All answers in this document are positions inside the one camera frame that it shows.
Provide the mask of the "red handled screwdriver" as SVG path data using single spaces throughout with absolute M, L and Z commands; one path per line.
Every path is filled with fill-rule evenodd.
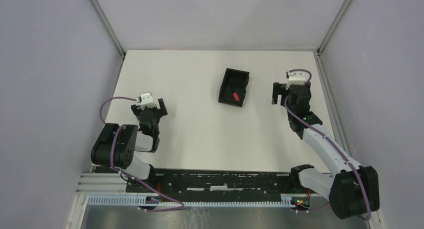
M 239 97 L 238 93 L 236 92 L 236 90 L 234 89 L 233 85 L 230 82 L 228 83 L 228 85 L 229 85 L 229 88 L 231 90 L 231 94 L 232 94 L 233 99 L 236 102 L 239 102 L 240 101 L 240 97 Z

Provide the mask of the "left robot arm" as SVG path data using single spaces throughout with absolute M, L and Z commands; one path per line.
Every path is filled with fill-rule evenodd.
M 103 117 L 103 107 L 106 103 L 116 100 L 135 102 L 131 111 L 138 124 L 107 123 Z M 150 93 L 144 93 L 136 98 L 115 96 L 102 103 L 99 117 L 103 129 L 92 147 L 90 159 L 94 165 L 109 167 L 131 179 L 147 180 L 154 166 L 143 162 L 135 156 L 135 152 L 155 153 L 160 143 L 159 123 L 168 111 L 162 98 L 157 101 Z

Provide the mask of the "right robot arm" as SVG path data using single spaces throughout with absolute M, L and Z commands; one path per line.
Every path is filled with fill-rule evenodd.
M 293 167 L 290 175 L 295 185 L 324 197 L 339 219 L 361 217 L 368 221 L 371 213 L 380 209 L 378 172 L 372 166 L 361 165 L 335 142 L 311 111 L 311 98 L 310 83 L 273 83 L 271 103 L 281 100 L 291 130 L 315 151 L 330 172 L 327 175 L 313 165 L 303 164 Z

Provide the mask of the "black plastic bin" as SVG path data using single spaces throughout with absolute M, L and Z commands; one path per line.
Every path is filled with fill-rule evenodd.
M 246 98 L 247 86 L 250 79 L 248 71 L 227 68 L 219 89 L 218 102 L 236 107 L 242 107 Z M 240 101 L 235 101 L 229 83 L 239 95 Z

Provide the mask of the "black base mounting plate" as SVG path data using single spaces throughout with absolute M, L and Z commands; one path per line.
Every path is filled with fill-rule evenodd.
M 313 193 L 288 172 L 156 168 L 145 182 L 165 195 L 162 202 L 184 204 L 278 202 L 282 194 Z

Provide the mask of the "aluminium front rail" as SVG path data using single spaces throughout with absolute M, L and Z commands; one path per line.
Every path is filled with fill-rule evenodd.
M 99 194 L 153 194 L 159 191 L 151 191 L 146 186 L 134 179 L 126 178 L 118 173 L 84 173 L 81 175 L 77 185 L 79 193 Z M 299 194 L 282 194 L 288 196 L 300 196 Z

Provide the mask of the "left aluminium corner post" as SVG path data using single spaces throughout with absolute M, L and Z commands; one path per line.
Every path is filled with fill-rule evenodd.
M 104 27 L 106 34 L 110 38 L 111 42 L 113 43 L 115 49 L 117 50 L 118 54 L 120 55 L 121 59 L 125 59 L 126 52 L 120 43 L 120 40 L 118 39 L 115 30 L 113 29 L 110 21 L 107 18 L 107 15 L 105 14 L 99 0 L 89 0 L 92 8 L 94 9 L 97 17 L 99 18 L 102 26 Z

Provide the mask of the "aluminium corner post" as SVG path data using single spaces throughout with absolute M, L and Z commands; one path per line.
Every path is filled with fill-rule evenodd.
M 94 9 L 97 17 L 99 18 L 102 26 L 104 27 L 106 34 L 110 38 L 111 42 L 113 43 L 115 49 L 117 50 L 118 54 L 120 55 L 121 59 L 125 59 L 126 52 L 120 43 L 120 40 L 118 39 L 115 30 L 113 29 L 110 21 L 107 18 L 107 15 L 105 14 L 99 0 L 89 0 L 92 8 Z
M 344 14 L 348 10 L 352 1 L 353 0 L 344 0 L 342 2 L 341 6 L 340 6 L 339 10 L 337 11 L 334 19 L 332 20 L 326 34 L 324 35 L 321 43 L 319 44 L 319 47 L 316 50 L 316 53 L 318 55 L 321 55 L 323 53 L 323 51 L 325 50 L 325 48 L 327 47 L 330 39 L 332 38 L 334 32 L 336 31 L 337 27 L 339 26 Z

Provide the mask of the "right aluminium corner post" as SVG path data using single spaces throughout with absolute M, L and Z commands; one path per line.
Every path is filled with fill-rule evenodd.
M 316 50 L 316 53 L 318 55 L 321 55 L 323 53 L 323 51 L 325 50 L 325 48 L 327 47 L 330 39 L 332 38 L 334 32 L 336 31 L 337 27 L 339 26 L 344 14 L 348 10 L 352 1 L 353 0 L 344 0 L 342 2 L 341 6 L 340 6 L 339 10 L 337 11 L 334 19 L 332 20 L 326 34 L 324 35 L 321 43 L 319 44 L 319 47 Z

